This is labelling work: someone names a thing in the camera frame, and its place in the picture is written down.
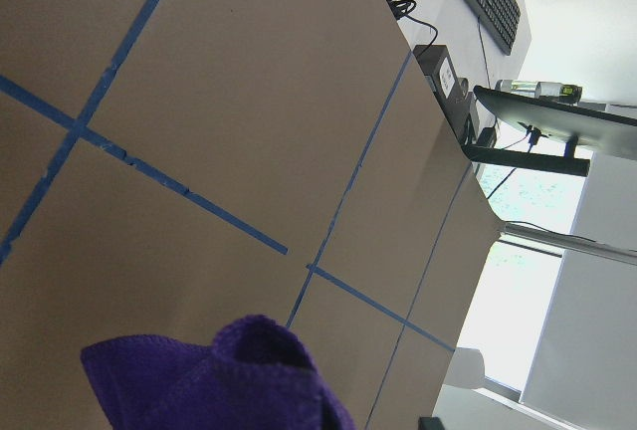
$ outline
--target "blue grid line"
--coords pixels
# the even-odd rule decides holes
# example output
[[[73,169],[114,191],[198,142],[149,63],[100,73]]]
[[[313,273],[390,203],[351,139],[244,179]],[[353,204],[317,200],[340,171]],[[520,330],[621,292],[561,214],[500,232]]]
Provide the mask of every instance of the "blue grid line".
[[[414,298],[411,301],[411,305],[409,306],[409,311],[407,313],[407,321],[409,322],[411,319],[411,313],[413,312],[414,309],[414,305],[416,304],[416,300],[418,299],[418,295],[420,294],[420,290],[422,288],[423,282],[425,280],[425,276],[427,275],[427,271],[429,270],[429,266],[433,260],[433,257],[436,253],[436,249],[438,248],[438,242],[440,241],[440,237],[442,235],[442,231],[445,228],[445,225],[447,224],[447,220],[449,218],[449,215],[451,213],[451,210],[456,202],[456,198],[458,197],[458,194],[460,193],[460,189],[462,188],[463,183],[465,182],[465,180],[467,179],[467,176],[469,176],[469,170],[472,169],[472,163],[470,162],[467,165],[467,168],[465,169],[465,172],[462,175],[462,178],[460,179],[460,182],[458,183],[458,185],[456,186],[456,190],[454,191],[454,194],[451,198],[451,201],[449,202],[449,206],[447,207],[447,212],[445,213],[445,217],[442,220],[442,223],[440,224],[440,228],[438,229],[438,233],[436,235],[436,239],[434,240],[434,245],[431,248],[431,252],[429,253],[429,258],[427,259],[427,263],[425,264],[425,269],[423,270],[422,276],[420,277],[420,281],[418,282],[418,286],[416,287],[416,293],[414,294]],[[398,339],[396,339],[396,343],[394,344],[394,348],[391,352],[391,356],[389,357],[389,361],[387,362],[387,367],[385,368],[385,372],[383,373],[382,376],[382,380],[380,381],[380,385],[378,386],[378,392],[376,392],[376,397],[374,398],[374,402],[371,405],[371,409],[369,410],[369,415],[367,416],[367,422],[365,423],[365,430],[367,430],[367,428],[369,428],[369,423],[371,422],[371,417],[374,414],[374,410],[376,409],[376,405],[378,404],[378,400],[380,399],[380,395],[382,393],[382,389],[385,386],[385,382],[387,380],[387,375],[389,374],[389,370],[391,368],[391,365],[394,362],[394,358],[396,356],[396,352],[398,350],[398,345],[400,344],[400,341],[402,340],[402,336],[405,333],[405,327],[406,325],[403,325],[402,328],[400,329],[400,334],[398,335]]]
[[[403,325],[411,328],[415,332],[417,332],[420,335],[428,338],[429,340],[433,341],[437,345],[440,345],[441,347],[445,348],[446,350],[448,350],[450,352],[453,352],[455,350],[454,347],[452,347],[448,343],[444,342],[440,338],[436,337],[432,333],[430,333],[427,330],[419,327],[415,323],[408,321],[406,318],[401,317],[400,315],[398,315],[397,313],[395,313],[391,309],[387,308],[383,304],[375,301],[374,299],[372,299],[371,297],[365,295],[364,293],[362,293],[358,289],[353,288],[352,286],[350,286],[349,284],[347,284],[344,281],[340,280],[336,276],[330,274],[328,271],[326,271],[326,270],[324,270],[324,269],[322,269],[322,268],[320,268],[318,266],[314,267],[314,271],[315,271],[315,274],[317,274],[318,276],[321,276],[325,280],[330,281],[332,284],[334,284],[335,286],[337,286],[337,287],[343,289],[344,291],[350,293],[355,298],[360,299],[361,301],[363,301],[364,303],[369,304],[370,306],[372,306],[376,310],[381,311],[386,316],[388,316],[388,317],[394,319],[395,321],[398,321],[399,323],[402,323]]]
[[[349,181],[347,182],[347,186],[345,187],[345,190],[342,193],[342,196],[340,197],[340,201],[338,202],[338,205],[336,206],[336,211],[334,212],[334,215],[332,216],[331,221],[329,222],[329,226],[327,227],[327,233],[325,234],[324,239],[322,240],[322,242],[320,243],[320,246],[318,247],[317,256],[315,257],[312,265],[309,267],[308,274],[306,275],[306,280],[303,282],[303,285],[301,286],[299,295],[297,296],[297,299],[295,300],[295,304],[293,305],[292,310],[290,312],[290,316],[288,317],[288,322],[286,323],[287,328],[290,328],[290,326],[295,320],[295,317],[297,316],[297,312],[299,311],[299,307],[301,306],[303,297],[306,294],[306,291],[308,290],[310,281],[312,280],[312,275],[314,274],[314,268],[319,264],[322,253],[324,252],[325,247],[327,246],[327,242],[329,242],[329,239],[331,238],[331,233],[333,232],[333,229],[336,226],[336,221],[338,220],[338,216],[340,215],[340,210],[342,209],[342,206],[345,202],[345,199],[347,198],[347,195],[351,191],[351,188],[353,188],[353,185],[356,181],[356,177],[358,176],[358,171],[360,171],[360,168],[362,167],[365,157],[367,156],[367,152],[369,151],[371,144],[376,138],[376,134],[378,132],[378,129],[380,128],[380,124],[385,118],[387,110],[389,109],[389,105],[391,104],[391,101],[394,98],[394,95],[396,94],[396,90],[398,89],[398,85],[400,84],[400,81],[402,80],[402,76],[405,73],[407,64],[409,64],[409,61],[411,60],[412,57],[413,57],[413,54],[411,53],[411,51],[409,51],[402,65],[400,66],[400,70],[398,71],[398,75],[394,79],[394,83],[392,84],[391,89],[389,89],[389,93],[387,94],[385,103],[383,104],[382,109],[380,110],[380,114],[378,115],[378,118],[376,119],[376,123],[371,129],[371,133],[369,134],[369,137],[367,138],[367,142],[364,148],[362,149],[362,153],[360,154],[360,157],[358,158],[358,161],[356,162],[356,166],[354,167],[351,173],[351,177],[349,178]]]
[[[46,102],[39,99],[38,97],[31,94],[30,92],[26,91],[19,85],[15,84],[14,82],[2,76],[0,76],[0,92],[6,93],[8,96],[14,98],[15,100],[21,102],[28,108],[31,108],[32,110],[38,112],[42,116],[50,119],[51,121],[55,122],[56,124],[59,124],[60,126],[66,129],[71,129],[74,125],[74,122],[75,122],[74,119],[68,116],[67,114],[65,114],[63,111],[47,104]],[[271,247],[272,249],[274,249],[275,251],[283,255],[288,254],[288,248],[284,246],[283,244],[267,236],[265,233],[259,231],[258,229],[251,226],[247,222],[234,216],[230,212],[223,209],[221,206],[216,205],[215,203],[213,203],[212,201],[209,201],[208,199],[204,198],[200,194],[192,192],[187,186],[171,178],[167,174],[163,173],[162,171],[148,164],[142,159],[128,155],[128,153],[123,148],[113,143],[112,141],[104,138],[103,136],[96,133],[95,131],[92,131],[89,128],[84,128],[84,130],[82,131],[81,138],[86,140],[90,144],[97,146],[102,151],[105,151],[106,153],[119,159],[120,161],[123,161],[129,166],[134,167],[137,171],[157,181],[162,186],[165,186],[166,188],[174,191],[175,193],[185,197],[186,199],[196,204],[197,206],[200,206],[206,211],[216,215],[218,218],[226,221],[228,224],[240,229],[246,234],[261,241],[266,246]],[[26,224],[25,220],[28,220],[28,217],[33,213],[34,210],[35,208],[32,209],[31,207],[23,208],[22,210],[23,212],[19,216],[20,222],[16,224],[16,221],[18,221],[18,219],[16,219],[16,221],[14,221],[14,226],[16,228],[18,228],[19,226],[24,227],[24,224]],[[7,256],[8,256],[8,253],[6,255],[5,254],[0,255],[0,265],[2,264],[3,260],[6,259]]]
[[[117,50],[112,56],[110,65],[102,73],[102,76],[98,80],[98,83],[91,92],[89,99],[80,112],[78,119],[73,121],[73,124],[71,125],[69,132],[62,141],[62,144],[49,162],[47,171],[40,178],[38,183],[36,183],[33,191],[27,198],[27,201],[18,212],[18,216],[9,227],[9,231],[7,232],[6,237],[0,244],[0,266],[2,266],[2,264],[6,261],[7,257],[11,253],[13,242],[22,234],[22,231],[31,219],[31,216],[44,199],[45,195],[49,191],[49,188],[51,187],[51,184],[67,161],[69,155],[71,154],[71,151],[73,150],[73,147],[78,142],[78,139],[82,135],[84,129],[100,106],[102,99],[112,85],[112,82],[117,74],[117,70],[125,61],[126,57],[128,56],[128,52],[130,52],[130,49],[139,37],[139,34],[143,30],[146,23],[148,22],[148,19],[150,18],[150,15],[154,11],[158,2],[159,0],[144,1],[144,4],[133,20],[132,25],[126,32],[126,35],[124,36],[123,40],[119,44],[119,47],[117,47]],[[20,96],[20,98],[28,102],[31,97]],[[42,108],[42,104],[43,103],[37,103],[34,105]],[[48,112],[52,111],[48,107],[46,107],[46,109]]]

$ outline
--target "folded cloth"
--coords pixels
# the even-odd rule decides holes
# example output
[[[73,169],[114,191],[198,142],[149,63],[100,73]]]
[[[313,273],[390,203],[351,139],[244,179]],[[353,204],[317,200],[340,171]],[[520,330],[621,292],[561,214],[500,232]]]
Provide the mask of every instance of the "folded cloth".
[[[132,335],[82,350],[115,430],[354,430],[296,336],[264,316],[223,328],[212,345]]]

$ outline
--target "white label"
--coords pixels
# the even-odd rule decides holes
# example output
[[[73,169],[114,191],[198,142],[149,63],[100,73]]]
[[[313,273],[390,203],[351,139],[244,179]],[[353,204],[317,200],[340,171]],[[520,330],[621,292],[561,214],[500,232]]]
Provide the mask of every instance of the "white label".
[[[454,87],[455,83],[454,74],[451,71],[451,66],[449,65],[449,58],[445,58],[442,66],[440,67],[440,85],[442,85],[442,92],[445,94],[445,99],[449,97],[451,89]]]

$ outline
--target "purple cloth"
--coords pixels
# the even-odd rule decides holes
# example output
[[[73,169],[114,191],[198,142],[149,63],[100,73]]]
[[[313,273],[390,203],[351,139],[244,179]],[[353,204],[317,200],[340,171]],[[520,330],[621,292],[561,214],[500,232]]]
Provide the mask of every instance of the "purple cloth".
[[[82,350],[115,430],[354,430],[312,358],[286,328],[248,316],[212,345],[132,335]]]

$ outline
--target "purple fabric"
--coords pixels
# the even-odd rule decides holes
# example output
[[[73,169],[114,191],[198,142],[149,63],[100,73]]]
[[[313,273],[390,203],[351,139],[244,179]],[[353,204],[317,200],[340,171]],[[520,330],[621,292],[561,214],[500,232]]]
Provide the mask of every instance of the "purple fabric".
[[[354,430],[312,358],[286,328],[248,316],[211,346],[132,335],[82,350],[115,430]]]

